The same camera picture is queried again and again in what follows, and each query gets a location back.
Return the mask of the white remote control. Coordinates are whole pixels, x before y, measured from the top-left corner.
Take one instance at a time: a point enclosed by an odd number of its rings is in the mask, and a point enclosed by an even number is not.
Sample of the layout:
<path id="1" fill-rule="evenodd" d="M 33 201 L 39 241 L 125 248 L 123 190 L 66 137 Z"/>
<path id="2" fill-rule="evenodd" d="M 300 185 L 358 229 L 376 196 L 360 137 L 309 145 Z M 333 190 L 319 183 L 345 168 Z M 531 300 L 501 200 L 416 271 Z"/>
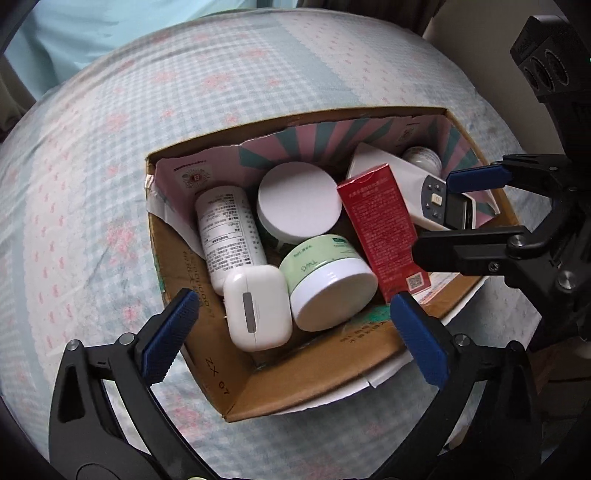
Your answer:
<path id="1" fill-rule="evenodd" d="M 476 201 L 471 196 L 452 192 L 445 180 L 369 144 L 356 146 L 346 178 L 383 164 L 391 168 L 414 224 L 429 231 L 477 228 Z"/>

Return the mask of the white earbuds case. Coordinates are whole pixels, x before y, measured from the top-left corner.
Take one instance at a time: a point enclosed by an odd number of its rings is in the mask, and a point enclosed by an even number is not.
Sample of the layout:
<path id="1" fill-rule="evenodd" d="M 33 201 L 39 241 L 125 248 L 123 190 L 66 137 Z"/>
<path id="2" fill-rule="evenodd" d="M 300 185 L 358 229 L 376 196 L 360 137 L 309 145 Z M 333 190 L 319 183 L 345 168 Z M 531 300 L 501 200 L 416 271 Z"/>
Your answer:
<path id="1" fill-rule="evenodd" d="M 283 346 L 293 334 L 287 281 L 272 265 L 243 266 L 229 272 L 223 283 L 228 332 L 245 352 Z"/>

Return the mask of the white supplement bottle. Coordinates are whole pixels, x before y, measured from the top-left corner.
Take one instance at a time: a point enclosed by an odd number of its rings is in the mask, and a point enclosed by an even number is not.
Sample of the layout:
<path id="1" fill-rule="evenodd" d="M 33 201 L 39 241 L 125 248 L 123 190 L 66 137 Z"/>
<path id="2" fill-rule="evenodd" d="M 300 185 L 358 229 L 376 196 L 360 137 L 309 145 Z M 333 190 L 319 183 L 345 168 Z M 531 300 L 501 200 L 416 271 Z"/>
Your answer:
<path id="1" fill-rule="evenodd" d="M 230 271 L 266 265 L 256 221 L 242 188 L 211 188 L 197 198 L 194 209 L 209 279 L 217 295 L 222 295 Z"/>

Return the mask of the red carton box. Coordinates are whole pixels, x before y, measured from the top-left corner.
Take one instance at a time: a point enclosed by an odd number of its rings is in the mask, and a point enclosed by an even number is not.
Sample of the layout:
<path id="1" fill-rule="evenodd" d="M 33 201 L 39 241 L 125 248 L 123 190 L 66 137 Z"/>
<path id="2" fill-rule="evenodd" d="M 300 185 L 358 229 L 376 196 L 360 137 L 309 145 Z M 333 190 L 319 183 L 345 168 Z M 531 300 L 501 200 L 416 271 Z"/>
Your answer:
<path id="1" fill-rule="evenodd" d="M 342 182 L 338 193 L 385 300 L 429 289 L 429 274 L 413 260 L 417 232 L 390 166 Z"/>

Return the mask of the green jar white lid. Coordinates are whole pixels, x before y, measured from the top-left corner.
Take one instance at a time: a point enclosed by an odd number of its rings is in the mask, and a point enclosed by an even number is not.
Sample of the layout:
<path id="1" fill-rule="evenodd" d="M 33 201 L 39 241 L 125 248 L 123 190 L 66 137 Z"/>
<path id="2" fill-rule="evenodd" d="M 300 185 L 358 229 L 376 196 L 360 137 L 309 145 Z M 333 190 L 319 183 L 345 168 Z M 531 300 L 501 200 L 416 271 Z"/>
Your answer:
<path id="1" fill-rule="evenodd" d="M 379 282 L 345 237 L 317 236 L 294 247 L 280 263 L 297 327 L 328 330 L 346 322 L 375 296 Z"/>

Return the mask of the patterned bed sheet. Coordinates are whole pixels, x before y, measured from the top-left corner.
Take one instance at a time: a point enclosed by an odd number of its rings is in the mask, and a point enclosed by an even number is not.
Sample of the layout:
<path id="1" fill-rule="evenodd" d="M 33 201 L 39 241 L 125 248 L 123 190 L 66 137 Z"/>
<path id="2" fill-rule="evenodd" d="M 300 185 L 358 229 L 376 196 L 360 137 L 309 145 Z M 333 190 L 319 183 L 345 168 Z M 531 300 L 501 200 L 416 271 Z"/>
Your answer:
<path id="1" fill-rule="evenodd" d="M 237 11 L 165 29 L 34 105 L 1 145 L 1 396 L 41 455 L 67 341 L 110 344 L 162 310 L 148 154 L 264 119 L 386 105 L 447 108 L 488 160 L 522 151 L 463 71 L 421 37 L 318 10 Z M 346 479 L 372 474 L 436 389 L 413 362 L 324 407 L 226 423 L 179 355 L 154 393 L 221 476 Z"/>

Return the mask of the open cardboard box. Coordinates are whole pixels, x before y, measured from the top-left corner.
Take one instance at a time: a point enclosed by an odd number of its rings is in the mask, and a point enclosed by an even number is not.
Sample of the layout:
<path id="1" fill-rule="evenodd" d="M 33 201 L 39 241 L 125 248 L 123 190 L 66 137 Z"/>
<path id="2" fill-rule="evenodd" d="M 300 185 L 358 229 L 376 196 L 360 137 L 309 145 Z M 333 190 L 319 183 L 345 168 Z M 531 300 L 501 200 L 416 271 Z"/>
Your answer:
<path id="1" fill-rule="evenodd" d="M 163 297 L 200 298 L 183 346 L 228 422 L 300 407 L 398 357 L 407 291 L 445 317 L 477 286 L 418 268 L 422 230 L 517 222 L 500 190 L 457 198 L 486 158 L 443 107 L 297 113 L 150 153 L 146 203 Z"/>

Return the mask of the light blue hanging cloth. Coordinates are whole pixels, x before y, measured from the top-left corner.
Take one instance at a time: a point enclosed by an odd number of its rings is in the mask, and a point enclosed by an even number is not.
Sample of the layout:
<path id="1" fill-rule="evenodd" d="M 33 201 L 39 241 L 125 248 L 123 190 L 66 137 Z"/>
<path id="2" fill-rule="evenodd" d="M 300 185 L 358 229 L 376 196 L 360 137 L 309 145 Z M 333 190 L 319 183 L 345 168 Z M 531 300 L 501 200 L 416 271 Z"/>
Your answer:
<path id="1" fill-rule="evenodd" d="M 5 57 L 34 99 L 101 56 L 144 35 L 228 10 L 294 8 L 294 1 L 44 0 Z"/>

